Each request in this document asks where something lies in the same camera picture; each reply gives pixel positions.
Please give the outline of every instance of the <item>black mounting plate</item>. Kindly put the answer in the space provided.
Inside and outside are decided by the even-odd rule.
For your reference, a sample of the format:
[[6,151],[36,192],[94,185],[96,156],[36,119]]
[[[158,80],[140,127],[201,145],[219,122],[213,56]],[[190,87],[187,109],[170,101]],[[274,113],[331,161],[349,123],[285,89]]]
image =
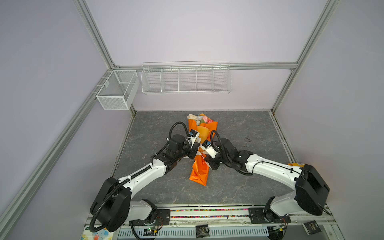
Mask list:
[[[270,222],[267,222],[264,220],[265,214],[263,213],[263,210],[264,210],[264,207],[250,207],[250,208],[248,208],[248,211],[249,211],[248,216],[251,219],[251,223],[253,223],[253,224],[255,224],[255,223],[270,223]],[[289,215],[282,216],[281,218],[283,218],[285,220],[285,223],[291,222],[291,218],[289,217]],[[284,221],[281,218],[276,219],[273,223],[284,223]]]
[[[156,217],[162,217],[164,222],[163,225],[169,225],[169,219],[170,219],[170,209],[157,209],[156,210]],[[154,225],[161,225],[161,218],[155,218],[156,222],[154,224],[151,224],[151,226]],[[135,220],[132,221],[134,226],[148,226],[147,222],[144,222],[143,220]]]

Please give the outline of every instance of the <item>white mesh basket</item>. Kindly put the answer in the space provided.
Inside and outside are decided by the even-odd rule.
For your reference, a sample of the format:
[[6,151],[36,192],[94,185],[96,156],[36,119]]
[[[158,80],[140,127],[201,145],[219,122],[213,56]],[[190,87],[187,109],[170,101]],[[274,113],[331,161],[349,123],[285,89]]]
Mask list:
[[144,67],[141,82],[145,94],[229,93],[232,87],[229,64]]
[[113,70],[96,95],[105,110],[129,110],[139,88],[134,70]]

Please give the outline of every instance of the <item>orange wrapping paper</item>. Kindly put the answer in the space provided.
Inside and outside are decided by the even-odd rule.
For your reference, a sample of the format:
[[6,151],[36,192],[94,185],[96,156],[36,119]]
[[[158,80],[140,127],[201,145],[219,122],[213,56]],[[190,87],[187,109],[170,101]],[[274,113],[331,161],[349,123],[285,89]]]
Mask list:
[[[217,124],[218,122],[211,122],[211,123],[201,123],[200,126],[206,127],[209,129],[209,134],[208,134],[208,141],[211,141],[210,135],[212,130],[217,130]],[[197,131],[197,124],[195,120],[188,119],[188,127],[189,131],[191,129]],[[197,182],[203,186],[207,186],[207,180],[208,180],[208,172],[209,172],[209,167],[207,163],[204,161],[205,154],[201,155],[196,155],[195,157],[195,163],[192,166],[192,173],[191,176],[189,177],[189,180]]]
[[207,186],[209,167],[205,163],[203,156],[196,155],[195,163],[192,166],[192,173],[189,180],[200,183],[203,186]]

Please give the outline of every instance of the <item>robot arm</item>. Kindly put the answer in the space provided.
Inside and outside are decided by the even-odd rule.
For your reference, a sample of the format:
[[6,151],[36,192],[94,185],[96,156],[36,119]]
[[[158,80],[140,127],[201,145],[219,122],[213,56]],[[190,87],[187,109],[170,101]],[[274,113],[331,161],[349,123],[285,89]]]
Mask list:
[[[289,166],[262,158],[247,150],[237,151],[229,140],[220,139],[218,133],[215,133],[219,139],[217,146],[207,140],[201,145],[201,148],[208,153],[204,160],[213,170],[225,164],[244,175],[260,174],[293,189],[291,193],[283,196],[271,197],[260,215],[255,216],[256,218],[276,223],[282,216],[302,210],[313,215],[322,214],[329,187],[312,166]],[[188,156],[191,159],[195,157],[200,146],[200,143],[196,142],[199,133],[191,130],[187,135],[189,141],[177,134],[168,138],[168,143],[162,149],[168,146],[166,152],[162,153],[160,150],[152,156],[151,163],[136,172],[120,179],[108,178],[91,206],[90,212],[93,217],[89,226],[90,231],[96,232],[106,227],[108,231],[113,232],[125,221],[131,220],[154,223],[157,207],[147,199],[139,202],[131,202],[131,199],[150,182],[172,170],[183,157]],[[96,219],[102,226],[94,227]]]
[[303,210],[313,215],[322,214],[329,187],[313,166],[289,166],[247,150],[237,151],[228,139],[221,139],[218,134],[217,137],[217,147],[207,140],[201,146],[208,153],[204,160],[213,170],[217,170],[220,164],[225,164],[245,175],[260,174],[269,177],[293,190],[268,200],[263,210],[265,220],[276,222],[288,213]]
[[[189,141],[182,135],[173,135],[172,138],[167,138],[168,142],[163,147],[167,147],[166,152],[162,152],[162,149],[153,155],[151,163],[120,179],[110,177],[105,180],[90,209],[93,217],[89,230],[97,232],[105,227],[114,232],[125,221],[139,219],[153,223],[157,207],[147,199],[139,202],[131,202],[131,199],[150,182],[171,171],[183,157],[193,159],[200,145],[195,142],[198,136],[199,133],[194,130],[188,133]],[[94,227],[96,219],[102,224],[98,228]]]

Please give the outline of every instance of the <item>table top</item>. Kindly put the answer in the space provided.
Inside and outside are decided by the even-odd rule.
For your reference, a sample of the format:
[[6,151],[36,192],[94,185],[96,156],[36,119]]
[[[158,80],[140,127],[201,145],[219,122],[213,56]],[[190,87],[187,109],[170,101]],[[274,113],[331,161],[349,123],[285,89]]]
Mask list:
[[[268,111],[161,111],[137,112],[114,177],[129,175],[150,162],[150,156],[166,142],[170,127],[177,121],[188,124],[188,114],[204,113],[218,121],[220,137],[228,138],[237,150],[288,163],[288,157]],[[181,125],[173,134],[185,135]],[[221,165],[209,171],[207,186],[189,180],[194,160],[182,159],[166,175],[138,192],[132,200],[149,199],[154,204],[257,204],[272,196],[292,191],[270,178],[245,176]]]

